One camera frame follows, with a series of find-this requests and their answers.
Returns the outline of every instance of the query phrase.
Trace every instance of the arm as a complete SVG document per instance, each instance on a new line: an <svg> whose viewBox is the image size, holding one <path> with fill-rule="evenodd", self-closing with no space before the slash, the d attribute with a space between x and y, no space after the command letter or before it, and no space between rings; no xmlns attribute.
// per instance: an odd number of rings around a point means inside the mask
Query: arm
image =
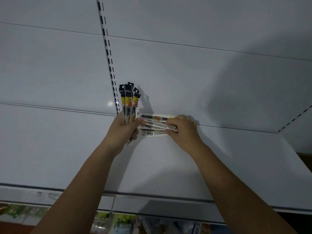
<svg viewBox="0 0 312 234"><path fill-rule="evenodd" d="M165 132L197 164L224 221L235 233L296 233L269 205L235 176L205 145L196 123L190 117L177 116L167 124L179 132Z"/></svg>
<svg viewBox="0 0 312 234"><path fill-rule="evenodd" d="M125 125L122 113L111 124L100 145L85 161L75 178L31 232L89 233L101 200L111 164L132 136L142 118Z"/></svg>

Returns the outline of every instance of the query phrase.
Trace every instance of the stack of packages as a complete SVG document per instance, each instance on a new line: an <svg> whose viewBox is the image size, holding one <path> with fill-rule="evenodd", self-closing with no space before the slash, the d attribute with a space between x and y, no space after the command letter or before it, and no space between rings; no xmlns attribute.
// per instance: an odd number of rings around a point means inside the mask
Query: stack of packages
<svg viewBox="0 0 312 234"><path fill-rule="evenodd" d="M126 85L119 85L121 95L122 113L126 124L133 122L138 115L138 102L141 97L139 90L134 84L128 82ZM145 125L140 125L140 134L142 136L159 136L166 135L164 130L173 130L177 132L175 125L166 125L165 122L171 116L140 114L140 117L146 121Z"/></svg>

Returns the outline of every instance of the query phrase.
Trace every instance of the hand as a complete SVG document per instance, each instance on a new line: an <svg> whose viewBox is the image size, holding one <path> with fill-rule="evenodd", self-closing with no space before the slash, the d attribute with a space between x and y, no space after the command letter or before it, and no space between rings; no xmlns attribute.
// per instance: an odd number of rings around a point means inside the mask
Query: hand
<svg viewBox="0 0 312 234"><path fill-rule="evenodd" d="M125 143L130 139L137 139L138 129L140 124L145 124L143 118L138 118L130 124L126 125L123 119L122 112L112 122L102 143L110 150L113 156L121 153Z"/></svg>
<svg viewBox="0 0 312 234"><path fill-rule="evenodd" d="M195 148L203 144L198 132L196 122L192 121L189 116L178 115L176 118L170 118L167 125L176 125L178 132L165 130L181 149L191 155Z"/></svg>

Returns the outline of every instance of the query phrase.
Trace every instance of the person's left arm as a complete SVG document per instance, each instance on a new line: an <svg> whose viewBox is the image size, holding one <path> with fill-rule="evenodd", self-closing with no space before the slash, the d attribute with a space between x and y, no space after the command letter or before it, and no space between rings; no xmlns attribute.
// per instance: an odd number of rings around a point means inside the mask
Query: person's left arm
<svg viewBox="0 0 312 234"><path fill-rule="evenodd" d="M31 232L89 233L114 158L130 137L136 139L142 118L125 125L120 113L100 145L85 161L75 178Z"/></svg>

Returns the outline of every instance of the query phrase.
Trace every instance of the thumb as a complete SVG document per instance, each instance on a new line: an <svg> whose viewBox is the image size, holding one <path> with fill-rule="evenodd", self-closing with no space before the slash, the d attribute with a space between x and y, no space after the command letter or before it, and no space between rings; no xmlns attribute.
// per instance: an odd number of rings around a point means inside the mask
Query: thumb
<svg viewBox="0 0 312 234"><path fill-rule="evenodd" d="M133 132L139 125L141 125L142 121L143 118L137 118L135 119L135 121L130 122L127 127L129 128L129 130L131 130L131 132Z"/></svg>
<svg viewBox="0 0 312 234"><path fill-rule="evenodd" d="M177 133L174 132L173 130L165 130L165 133L169 135L173 140L177 138Z"/></svg>

